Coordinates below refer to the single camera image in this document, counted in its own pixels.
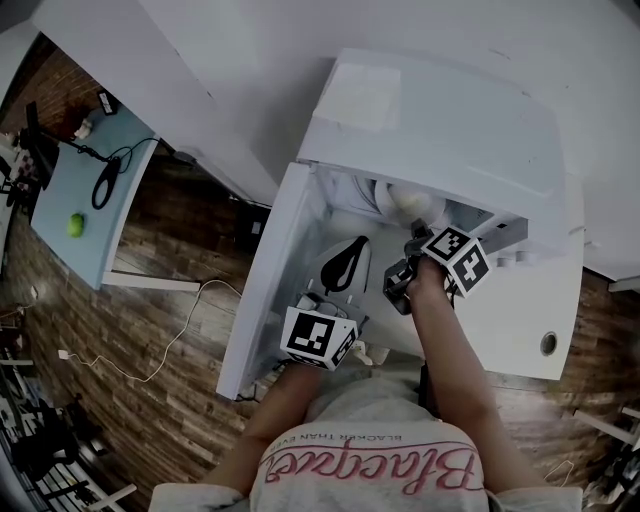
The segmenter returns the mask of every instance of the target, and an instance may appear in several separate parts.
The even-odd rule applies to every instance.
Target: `green ball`
[[[74,213],[67,224],[67,234],[71,238],[80,238],[84,231],[84,216],[80,213]]]

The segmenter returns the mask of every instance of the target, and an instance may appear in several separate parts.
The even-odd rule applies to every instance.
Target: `white t-shirt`
[[[151,512],[579,511],[579,488],[485,490],[480,457],[401,382],[371,378],[322,395],[262,456],[251,495],[204,484],[156,487]]]

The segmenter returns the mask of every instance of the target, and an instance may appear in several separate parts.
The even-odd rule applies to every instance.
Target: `black device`
[[[118,174],[120,174],[120,162],[121,160],[118,157],[111,158],[107,162],[107,166],[104,168],[104,171],[102,171],[102,174],[100,174],[98,181],[96,181],[96,186],[93,187],[93,194],[91,194],[91,204],[96,210],[102,210],[109,202],[113,187],[115,187],[116,180],[118,179]],[[104,183],[107,184],[107,190],[104,192],[102,199],[99,200],[100,190],[103,188],[102,185]]]
[[[404,245],[404,259],[389,267],[384,273],[382,293],[401,315],[411,313],[407,286],[418,274],[418,263],[424,255],[422,247],[433,238],[433,232],[422,219],[418,219],[411,224],[411,237]]]
[[[26,113],[27,129],[20,133],[20,146],[29,151],[40,186],[46,189],[58,162],[60,148],[58,148],[58,144],[44,135],[38,122],[38,109],[35,102],[27,105]]]
[[[239,201],[234,233],[237,249],[251,254],[256,252],[270,213],[270,208]]]
[[[106,89],[98,91],[98,100],[105,116],[115,116],[118,113],[118,100]]]

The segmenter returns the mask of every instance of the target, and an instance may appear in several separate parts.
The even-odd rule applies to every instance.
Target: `white cable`
[[[238,295],[238,297],[242,297],[242,294],[238,290],[236,290],[233,286],[231,286],[226,281],[223,281],[222,279],[212,279],[211,281],[207,281],[206,283],[204,283],[200,287],[200,289],[198,290],[198,294],[196,295],[196,300],[193,302],[193,306],[191,306],[191,311],[189,311],[189,316],[187,316],[187,322],[184,324],[184,327],[178,333],[178,335],[169,342],[169,344],[167,345],[167,348],[164,349],[164,356],[162,357],[162,362],[160,363],[160,366],[158,366],[158,368],[156,368],[156,371],[154,371],[146,379],[140,379],[138,377],[134,377],[132,375],[129,375],[128,373],[126,373],[126,372],[122,371],[120,368],[118,368],[118,366],[115,363],[113,363],[112,361],[109,361],[106,357],[103,357],[103,356],[96,357],[92,363],[83,362],[82,359],[80,359],[80,357],[78,356],[78,354],[69,354],[68,359],[70,359],[72,357],[75,357],[80,362],[80,364],[83,364],[83,365],[88,366],[90,368],[93,367],[100,359],[102,359],[103,361],[106,361],[111,366],[113,366],[116,370],[118,370],[125,377],[128,377],[128,378],[133,379],[133,380],[137,380],[138,382],[142,382],[142,383],[149,382],[151,379],[153,379],[153,377],[156,376],[156,374],[164,366],[164,363],[167,360],[167,354],[169,353],[169,349],[171,348],[171,345],[173,345],[178,340],[178,338],[180,338],[180,336],[182,336],[184,334],[184,332],[187,330],[187,327],[189,327],[189,322],[191,321],[191,315],[193,314],[194,310],[196,309],[196,306],[198,305],[198,302],[200,301],[200,294],[202,293],[202,290],[204,290],[205,287],[210,285],[211,283],[222,283],[225,286],[227,286],[228,288],[230,288],[231,290],[233,290]]]
[[[562,461],[560,464],[558,464],[555,469],[552,469],[551,471],[549,471],[547,473],[547,476],[544,477],[544,481],[547,481],[547,478],[549,478],[551,475],[553,475],[556,471],[558,471],[562,466],[564,466],[566,463],[569,463],[571,465],[571,469],[569,469],[569,472],[567,473],[567,476],[564,477],[564,482],[562,482],[562,485],[560,487],[564,487],[567,483],[567,481],[569,480],[569,476],[571,475],[571,472],[573,471],[573,468],[575,467],[575,464],[573,462],[571,462],[570,460],[564,460]]]
[[[6,318],[8,316],[15,315],[16,313],[24,313],[25,309],[29,309],[29,308],[32,308],[32,307],[33,307],[33,304],[29,304],[27,306],[18,306],[15,311],[12,311],[11,313],[6,313],[6,314],[0,316],[0,318]]]

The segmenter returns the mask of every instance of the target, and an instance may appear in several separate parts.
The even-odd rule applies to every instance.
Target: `cable on floor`
[[[191,311],[189,311],[189,315],[187,316],[187,321],[184,324],[184,327],[178,333],[178,335],[169,342],[169,344],[167,345],[167,348],[164,349],[164,355],[162,356],[162,362],[160,363],[160,366],[158,366],[158,368],[156,368],[156,370],[151,375],[149,375],[146,379],[141,379],[139,377],[134,377],[133,375],[129,375],[127,372],[125,372],[125,371],[121,370],[120,368],[118,368],[118,366],[114,362],[110,361],[109,359],[107,359],[106,357],[103,357],[103,356],[96,357],[93,360],[93,362],[91,362],[91,363],[85,363],[84,361],[82,361],[82,359],[80,359],[80,356],[78,356],[78,354],[69,354],[66,359],[71,359],[72,357],[75,357],[80,362],[80,364],[88,366],[89,368],[93,367],[98,361],[100,361],[100,359],[102,359],[103,361],[109,363],[116,370],[118,370],[122,375],[124,375],[125,377],[128,377],[129,379],[137,380],[138,382],[142,382],[143,384],[149,382],[151,379],[153,379],[156,376],[156,374],[164,366],[164,363],[167,360],[167,355],[169,354],[169,349],[171,348],[171,345],[173,345],[180,338],[180,336],[182,336],[184,334],[184,332],[189,327],[189,322],[191,321],[191,315],[193,315],[193,312],[196,309],[196,306],[198,305],[198,302],[200,301],[200,294],[202,294],[202,291],[208,285],[210,285],[212,283],[224,284],[226,287],[231,289],[236,295],[238,295],[238,297],[242,297],[242,294],[238,290],[236,290],[233,286],[231,286],[226,281],[223,281],[222,279],[211,279],[210,281],[207,281],[206,283],[204,283],[200,287],[200,289],[198,290],[198,294],[196,295],[196,300],[193,302],[193,306],[191,306]]]
[[[258,393],[258,384],[254,384],[251,396],[243,396],[240,393],[238,393],[238,398],[236,398],[234,400],[234,402],[238,402],[238,403],[241,403],[241,402],[255,402],[255,403],[259,404],[260,400],[258,400],[258,398],[257,398],[257,393]]]
[[[27,306],[18,306],[15,311],[12,311],[11,313],[5,313],[4,315],[0,316],[0,318],[6,318],[8,316],[15,315],[16,313],[23,314],[25,309],[32,308],[33,306],[34,304],[28,304]]]
[[[547,478],[549,478],[551,475],[553,475],[556,471],[558,471],[562,466],[564,466],[565,464],[569,464],[571,467],[569,468],[569,472],[567,473],[567,476],[564,477],[564,482],[562,482],[562,485],[560,487],[564,487],[567,484],[567,481],[569,480],[569,476],[571,475],[571,472],[573,471],[573,468],[575,467],[575,464],[573,462],[571,462],[570,460],[564,460],[562,461],[560,464],[558,464],[555,469],[552,469],[551,471],[549,471],[547,473],[547,476],[544,477],[544,481],[547,481]]]

